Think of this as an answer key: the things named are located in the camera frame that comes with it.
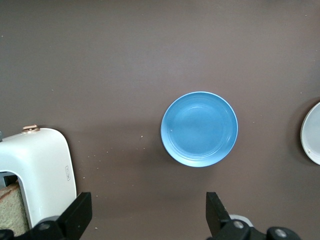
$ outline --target white toaster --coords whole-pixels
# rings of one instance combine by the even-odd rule
[[[57,130],[26,126],[0,139],[0,178],[16,175],[29,227],[60,216],[76,199],[69,147]]]

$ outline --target white plate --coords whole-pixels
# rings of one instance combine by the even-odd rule
[[[301,143],[307,156],[320,165],[320,102],[309,111],[303,121]]]

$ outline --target bread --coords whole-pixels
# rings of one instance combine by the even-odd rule
[[[19,183],[0,189],[0,229],[10,229],[15,236],[29,230]]]

